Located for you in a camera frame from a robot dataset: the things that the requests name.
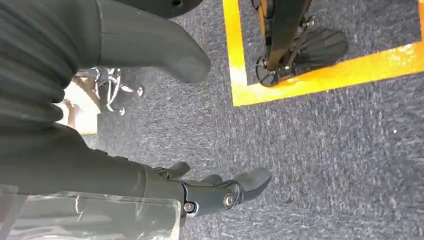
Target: gray carpet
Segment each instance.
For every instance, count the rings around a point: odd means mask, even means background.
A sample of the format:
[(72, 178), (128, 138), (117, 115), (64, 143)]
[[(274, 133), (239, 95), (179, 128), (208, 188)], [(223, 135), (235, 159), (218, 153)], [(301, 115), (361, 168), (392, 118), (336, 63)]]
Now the gray carpet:
[[(419, 41), (417, 6), (314, 0), (311, 13), (347, 32), (350, 59)], [(240, 12), (253, 79), (263, 42), (250, 0)], [(175, 21), (210, 56), (208, 80), (127, 70), (124, 81), (145, 95), (121, 95), (127, 115), (103, 113), (88, 144), (154, 167), (186, 161), (195, 179), (256, 167), (274, 175), (257, 200), (190, 219), (181, 239), (424, 239), (423, 74), (235, 108), (221, 1), (205, 0)]]

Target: transparent plastic cover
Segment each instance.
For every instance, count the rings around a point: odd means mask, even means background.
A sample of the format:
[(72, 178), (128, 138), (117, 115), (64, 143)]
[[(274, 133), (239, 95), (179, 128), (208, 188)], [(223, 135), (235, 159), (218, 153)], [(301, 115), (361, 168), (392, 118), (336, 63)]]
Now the transparent plastic cover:
[(177, 200), (30, 195), (0, 184), (0, 240), (178, 240), (180, 215)]

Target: black fabric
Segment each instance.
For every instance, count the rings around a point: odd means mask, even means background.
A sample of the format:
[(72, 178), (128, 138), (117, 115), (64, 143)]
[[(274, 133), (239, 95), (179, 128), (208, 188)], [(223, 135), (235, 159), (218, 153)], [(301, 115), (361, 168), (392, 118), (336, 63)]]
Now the black fabric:
[(63, 113), (53, 103), (82, 63), (98, 59), (98, 39), (82, 39), (100, 29), (81, 37), (86, 26), (76, 20), (86, 20), (89, 8), (99, 20), (95, 3), (0, 0), (0, 184), (28, 194), (144, 195), (150, 168), (89, 149), (74, 129), (55, 123)]

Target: yellow floor tape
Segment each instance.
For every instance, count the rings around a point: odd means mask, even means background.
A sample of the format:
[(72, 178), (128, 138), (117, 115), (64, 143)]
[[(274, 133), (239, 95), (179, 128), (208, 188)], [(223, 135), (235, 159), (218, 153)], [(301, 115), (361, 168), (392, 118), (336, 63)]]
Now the yellow floor tape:
[[(238, 0), (222, 0), (234, 106), (252, 105), (424, 72), (424, 42), (358, 57), (296, 76), (274, 87), (248, 85)], [(424, 0), (419, 0), (424, 40)]]

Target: metal bolt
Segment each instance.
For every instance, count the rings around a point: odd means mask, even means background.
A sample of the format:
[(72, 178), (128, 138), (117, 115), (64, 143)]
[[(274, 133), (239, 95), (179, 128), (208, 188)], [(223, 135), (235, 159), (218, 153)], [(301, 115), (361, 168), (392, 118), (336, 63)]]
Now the metal bolt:
[(141, 96), (143, 96), (143, 94), (144, 94), (144, 90), (143, 90), (143, 88), (142, 88), (142, 87), (139, 87), (139, 88), (137, 89), (137, 96), (141, 97)]
[(232, 193), (229, 192), (224, 196), (224, 207), (226, 209), (230, 209), (233, 207), (233, 204), (234, 204), (234, 196)]
[(191, 202), (187, 202), (184, 204), (184, 211), (187, 213), (191, 213), (195, 210), (195, 205)]

